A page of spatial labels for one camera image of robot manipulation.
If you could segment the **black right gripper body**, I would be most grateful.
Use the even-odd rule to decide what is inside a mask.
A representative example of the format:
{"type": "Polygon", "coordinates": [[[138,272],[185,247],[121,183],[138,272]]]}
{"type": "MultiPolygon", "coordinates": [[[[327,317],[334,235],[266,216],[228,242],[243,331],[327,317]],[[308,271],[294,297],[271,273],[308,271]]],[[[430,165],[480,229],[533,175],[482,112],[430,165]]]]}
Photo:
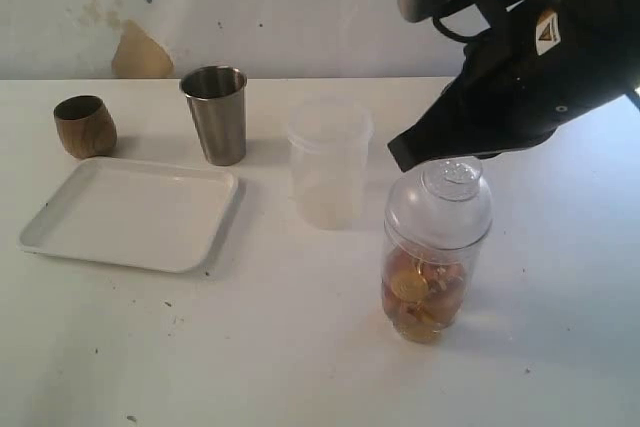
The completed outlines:
{"type": "Polygon", "coordinates": [[[522,55],[523,26],[519,4],[526,9],[543,0],[454,0],[451,12],[474,6],[488,23],[488,28],[474,35],[455,31],[449,38],[464,45],[465,62],[449,86],[449,110],[460,112],[468,107],[476,92],[485,92],[491,82],[501,77],[508,66],[522,55]]]}

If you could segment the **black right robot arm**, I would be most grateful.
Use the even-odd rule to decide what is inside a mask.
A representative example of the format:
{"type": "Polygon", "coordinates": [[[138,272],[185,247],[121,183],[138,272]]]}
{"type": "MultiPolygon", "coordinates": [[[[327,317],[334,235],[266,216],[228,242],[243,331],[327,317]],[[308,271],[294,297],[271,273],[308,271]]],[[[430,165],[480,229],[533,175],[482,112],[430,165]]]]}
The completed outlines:
{"type": "Polygon", "coordinates": [[[402,171],[535,147],[613,101],[639,99],[639,0],[397,0],[464,47],[458,76],[388,148],[402,171]]]}

